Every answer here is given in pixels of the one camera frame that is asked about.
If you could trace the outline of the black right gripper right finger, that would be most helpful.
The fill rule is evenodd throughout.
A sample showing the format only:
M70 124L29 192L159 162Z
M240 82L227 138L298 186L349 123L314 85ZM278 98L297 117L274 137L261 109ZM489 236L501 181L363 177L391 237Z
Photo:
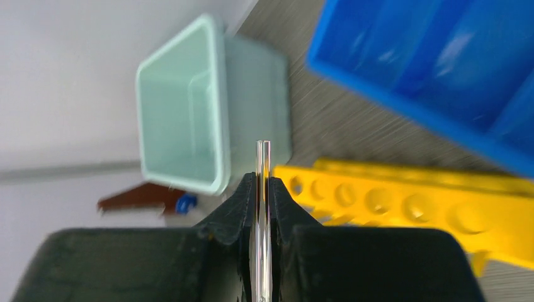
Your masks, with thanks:
M293 200L281 179L271 177L268 192L273 236L273 301L302 301L300 231L319 227L321 223Z

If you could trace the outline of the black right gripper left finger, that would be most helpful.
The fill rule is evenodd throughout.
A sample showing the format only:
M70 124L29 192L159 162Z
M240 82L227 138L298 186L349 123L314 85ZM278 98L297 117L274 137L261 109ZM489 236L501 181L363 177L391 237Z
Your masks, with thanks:
M202 255L200 301L251 301L249 255L256 175L245 174L236 190L197 224L207 240Z

